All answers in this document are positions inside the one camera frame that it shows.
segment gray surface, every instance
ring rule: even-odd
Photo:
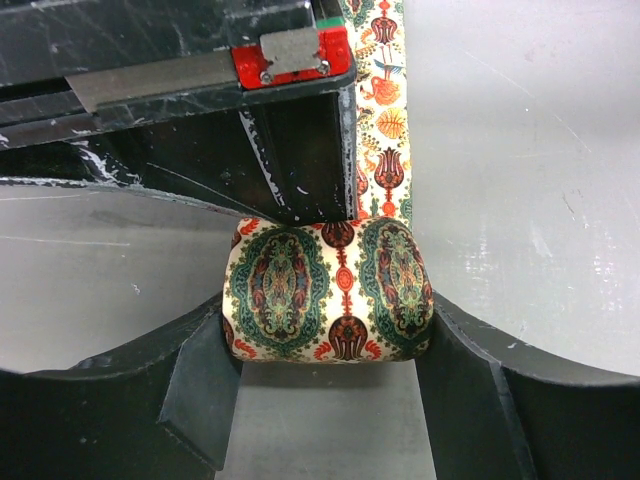
[[[416,235],[435,287],[540,348],[640,374],[640,2],[407,13]]]
[[[640,374],[640,4],[406,10],[415,230],[435,287],[526,342]],[[0,201],[6,368],[68,367],[221,285],[235,220],[0,189],[75,194]],[[220,478],[433,478],[413,364],[351,370],[248,365]]]

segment screw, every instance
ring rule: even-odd
[[[273,83],[273,75],[265,70],[260,74],[260,82],[262,82],[263,85],[271,85]]]
[[[327,75],[331,70],[331,65],[326,60],[322,60],[316,70],[318,70],[320,75]]]

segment red clip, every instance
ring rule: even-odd
[[[294,73],[283,73],[281,75],[275,75],[268,84],[263,83],[260,78],[269,65],[262,55],[262,50],[260,50],[259,45],[231,49],[231,55],[233,56],[233,62],[235,63],[241,85],[246,89],[254,90],[257,88],[316,80],[323,77],[334,77],[347,73],[351,66],[351,50],[349,48],[347,30],[344,27],[320,30],[318,31],[318,40],[320,41],[318,58],[329,62],[329,73],[323,75],[314,69]]]

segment floral pattern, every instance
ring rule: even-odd
[[[357,63],[358,220],[240,222],[223,329],[242,360],[397,361],[429,345],[433,292],[410,232],[403,2],[340,2]]]

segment black curved support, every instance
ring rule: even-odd
[[[436,305],[416,367],[438,480],[640,478],[640,378]]]
[[[66,371],[0,371],[0,478],[212,479],[241,364],[220,296]]]

